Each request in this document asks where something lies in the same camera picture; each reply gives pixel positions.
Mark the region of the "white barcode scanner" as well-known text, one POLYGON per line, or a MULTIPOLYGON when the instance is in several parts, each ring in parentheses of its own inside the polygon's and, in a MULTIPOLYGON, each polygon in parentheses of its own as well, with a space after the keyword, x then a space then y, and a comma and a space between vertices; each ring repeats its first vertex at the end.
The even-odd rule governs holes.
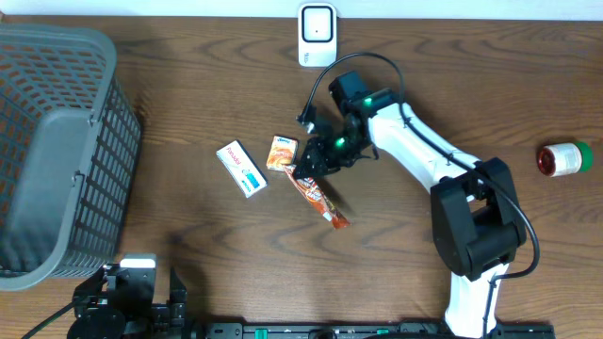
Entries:
POLYGON ((298 10, 298 61, 324 68, 337 57, 337 11, 329 3, 306 3, 298 10))

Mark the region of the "orange small carton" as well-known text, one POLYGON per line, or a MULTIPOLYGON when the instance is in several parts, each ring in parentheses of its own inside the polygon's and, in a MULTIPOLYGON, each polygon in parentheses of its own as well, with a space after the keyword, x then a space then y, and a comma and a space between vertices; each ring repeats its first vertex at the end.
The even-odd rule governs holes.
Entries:
POLYGON ((284 167, 295 160, 298 145, 299 141, 294 138, 275 136, 269 150, 267 169, 284 171, 284 167))

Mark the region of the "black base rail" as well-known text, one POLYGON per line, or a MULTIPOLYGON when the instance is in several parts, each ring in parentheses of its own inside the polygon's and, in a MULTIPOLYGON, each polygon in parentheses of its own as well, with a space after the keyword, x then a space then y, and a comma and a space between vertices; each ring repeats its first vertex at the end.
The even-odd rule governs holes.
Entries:
POLYGON ((546 324, 481 325, 453 329, 444 321, 410 320, 382 324, 245 324, 236 322, 193 323, 180 335, 188 339, 398 339, 398 338, 487 338, 555 339, 546 324))

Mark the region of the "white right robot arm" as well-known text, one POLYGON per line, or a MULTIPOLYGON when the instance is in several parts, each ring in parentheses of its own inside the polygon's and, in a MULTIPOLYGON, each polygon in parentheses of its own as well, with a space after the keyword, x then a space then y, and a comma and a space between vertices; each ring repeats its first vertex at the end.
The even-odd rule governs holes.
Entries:
POLYGON ((305 106, 297 121, 311 137, 294 178, 349 168, 366 148, 390 154, 430 195, 433 243, 451 272, 448 329, 458 337, 490 337, 499 286, 512 276, 508 267, 517 249, 534 235, 509 167, 453 147, 401 94, 372 91, 356 72, 336 77, 329 91, 344 125, 334 131, 314 105, 305 106))

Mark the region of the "red chocolate bar wrapper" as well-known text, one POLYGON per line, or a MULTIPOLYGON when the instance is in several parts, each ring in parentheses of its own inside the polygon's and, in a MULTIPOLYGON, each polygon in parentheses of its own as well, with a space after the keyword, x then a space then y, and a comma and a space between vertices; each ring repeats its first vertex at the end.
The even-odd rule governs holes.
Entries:
POLYGON ((350 226, 350 221, 333 205, 313 178, 295 179, 293 177, 295 168, 295 165, 284 166, 285 174, 301 195, 323 218, 331 222, 335 229, 343 229, 350 226))

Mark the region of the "dark grey plastic basket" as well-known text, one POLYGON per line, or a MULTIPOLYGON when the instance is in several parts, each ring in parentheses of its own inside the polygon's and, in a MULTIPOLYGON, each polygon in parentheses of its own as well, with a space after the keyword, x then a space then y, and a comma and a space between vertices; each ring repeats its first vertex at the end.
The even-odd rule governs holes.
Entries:
POLYGON ((117 252, 142 124, 103 33, 1 27, 1 288, 92 274, 117 252))

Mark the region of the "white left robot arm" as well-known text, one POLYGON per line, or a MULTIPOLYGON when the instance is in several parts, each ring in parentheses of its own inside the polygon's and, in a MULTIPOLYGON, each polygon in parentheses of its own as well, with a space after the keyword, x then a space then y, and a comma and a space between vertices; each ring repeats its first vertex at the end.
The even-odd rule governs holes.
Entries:
POLYGON ((99 268, 73 292, 76 320, 69 338, 194 338, 186 319, 187 289, 171 272, 170 298, 154 303, 156 269, 119 264, 99 268))

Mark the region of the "white blue medicine box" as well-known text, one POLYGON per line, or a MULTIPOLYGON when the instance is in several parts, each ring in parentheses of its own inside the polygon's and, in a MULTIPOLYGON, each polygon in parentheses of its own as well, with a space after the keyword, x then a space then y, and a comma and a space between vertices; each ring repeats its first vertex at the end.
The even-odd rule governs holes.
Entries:
POLYGON ((216 155, 246 198, 268 186, 265 176, 238 140, 217 150, 216 155))

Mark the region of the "white jar green lid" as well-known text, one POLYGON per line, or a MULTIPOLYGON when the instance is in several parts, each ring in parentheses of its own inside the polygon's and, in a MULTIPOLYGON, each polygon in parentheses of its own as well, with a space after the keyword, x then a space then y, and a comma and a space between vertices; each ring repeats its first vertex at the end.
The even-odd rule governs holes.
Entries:
POLYGON ((548 177, 586 172, 593 163, 593 150, 584 142, 546 145, 537 155, 538 168, 548 177))

